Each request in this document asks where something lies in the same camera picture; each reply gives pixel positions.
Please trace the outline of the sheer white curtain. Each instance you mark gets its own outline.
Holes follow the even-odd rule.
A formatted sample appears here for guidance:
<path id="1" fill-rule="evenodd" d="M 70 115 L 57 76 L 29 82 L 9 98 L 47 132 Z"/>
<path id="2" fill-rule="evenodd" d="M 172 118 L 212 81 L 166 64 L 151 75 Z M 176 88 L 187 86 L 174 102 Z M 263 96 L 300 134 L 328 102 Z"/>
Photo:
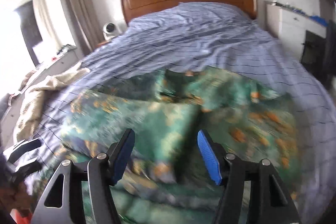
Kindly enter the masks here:
<path id="1" fill-rule="evenodd" d="M 39 31 L 44 42 L 60 50 L 62 44 L 55 32 L 45 0 L 33 0 L 33 9 Z"/>

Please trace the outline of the blue plaid bed sheet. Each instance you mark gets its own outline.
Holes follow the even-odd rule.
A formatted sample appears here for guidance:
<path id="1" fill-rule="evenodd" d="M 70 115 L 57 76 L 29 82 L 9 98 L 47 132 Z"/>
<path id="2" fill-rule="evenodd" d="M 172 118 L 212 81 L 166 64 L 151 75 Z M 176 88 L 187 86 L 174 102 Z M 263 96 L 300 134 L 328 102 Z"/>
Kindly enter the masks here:
<path id="1" fill-rule="evenodd" d="M 110 80 L 154 71 L 201 72 L 208 67 L 248 77 L 293 101 L 300 183 L 290 194 L 303 223 L 317 223 L 335 196 L 335 106 L 323 85 L 268 32 L 235 6 L 191 2 L 133 19 L 127 31 L 82 61 L 90 72 L 60 91 L 48 92 L 32 137 L 42 146 L 43 168 L 61 147 L 60 130 L 81 93 Z M 27 179 L 35 208 L 39 198 Z"/>

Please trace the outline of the green floral silk garment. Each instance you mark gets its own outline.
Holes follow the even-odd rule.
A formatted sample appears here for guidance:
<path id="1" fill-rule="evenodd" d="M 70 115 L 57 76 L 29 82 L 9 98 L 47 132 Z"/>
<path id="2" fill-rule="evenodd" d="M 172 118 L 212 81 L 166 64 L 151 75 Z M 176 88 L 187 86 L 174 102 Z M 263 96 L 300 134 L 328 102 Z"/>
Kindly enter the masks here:
<path id="1" fill-rule="evenodd" d="M 289 94 L 236 73 L 154 71 L 110 80 L 71 103 L 61 147 L 33 184 L 39 198 L 63 159 L 91 159 L 128 128 L 135 145 L 111 193 L 122 223 L 210 223 L 221 189 L 197 146 L 206 130 L 240 159 L 269 159 L 295 194 L 300 183 L 293 101 Z"/>

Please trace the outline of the small white fan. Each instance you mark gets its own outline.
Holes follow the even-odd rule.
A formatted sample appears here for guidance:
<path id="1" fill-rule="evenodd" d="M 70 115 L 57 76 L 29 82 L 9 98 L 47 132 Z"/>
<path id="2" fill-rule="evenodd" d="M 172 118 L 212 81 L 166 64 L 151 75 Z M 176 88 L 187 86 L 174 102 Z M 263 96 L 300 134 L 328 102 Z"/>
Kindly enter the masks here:
<path id="1" fill-rule="evenodd" d="M 119 36 L 120 32 L 114 23 L 106 23 L 102 28 L 103 36 L 106 41 Z"/>

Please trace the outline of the cream knit garment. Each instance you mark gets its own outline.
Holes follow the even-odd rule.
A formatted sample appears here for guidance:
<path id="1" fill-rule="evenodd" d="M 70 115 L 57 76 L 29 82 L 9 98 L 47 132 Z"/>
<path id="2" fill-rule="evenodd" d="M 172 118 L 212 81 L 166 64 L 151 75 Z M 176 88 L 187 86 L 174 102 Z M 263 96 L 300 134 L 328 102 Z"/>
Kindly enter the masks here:
<path id="1" fill-rule="evenodd" d="M 33 136 L 41 119 L 48 92 L 60 91 L 90 72 L 90 69 L 81 68 L 80 65 L 79 62 L 63 73 L 47 76 L 43 81 L 27 89 L 13 131 L 15 141 L 19 142 Z"/>

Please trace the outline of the dark jacket on chair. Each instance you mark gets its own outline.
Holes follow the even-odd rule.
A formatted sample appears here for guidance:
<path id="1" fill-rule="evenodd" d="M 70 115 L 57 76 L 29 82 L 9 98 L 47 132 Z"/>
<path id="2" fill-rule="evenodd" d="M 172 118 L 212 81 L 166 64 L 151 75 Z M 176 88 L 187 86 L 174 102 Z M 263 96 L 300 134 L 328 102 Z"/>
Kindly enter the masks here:
<path id="1" fill-rule="evenodd" d="M 329 21 L 326 29 L 325 51 L 322 60 L 322 84 L 328 90 L 335 76 L 335 22 Z"/>

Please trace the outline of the white desk with drawers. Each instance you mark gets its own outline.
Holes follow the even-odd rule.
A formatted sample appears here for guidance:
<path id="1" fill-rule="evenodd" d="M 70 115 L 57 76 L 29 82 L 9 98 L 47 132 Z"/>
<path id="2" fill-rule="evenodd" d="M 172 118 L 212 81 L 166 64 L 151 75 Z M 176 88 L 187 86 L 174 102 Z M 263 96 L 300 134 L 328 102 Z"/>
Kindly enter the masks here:
<path id="1" fill-rule="evenodd" d="M 278 38 L 298 61 L 302 58 L 306 34 L 314 34 L 319 39 L 326 38 L 326 27 L 307 16 L 270 3 L 266 4 L 265 14 L 267 31 Z"/>

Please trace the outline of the beige curtain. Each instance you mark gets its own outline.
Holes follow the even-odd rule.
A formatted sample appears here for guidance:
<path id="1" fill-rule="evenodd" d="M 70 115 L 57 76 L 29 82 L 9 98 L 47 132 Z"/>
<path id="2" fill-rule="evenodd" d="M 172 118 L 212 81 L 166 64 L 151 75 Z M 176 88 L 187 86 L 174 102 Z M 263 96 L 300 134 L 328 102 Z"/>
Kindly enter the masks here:
<path id="1" fill-rule="evenodd" d="M 103 40 L 92 0 L 67 0 L 79 48 L 83 55 L 93 52 Z"/>

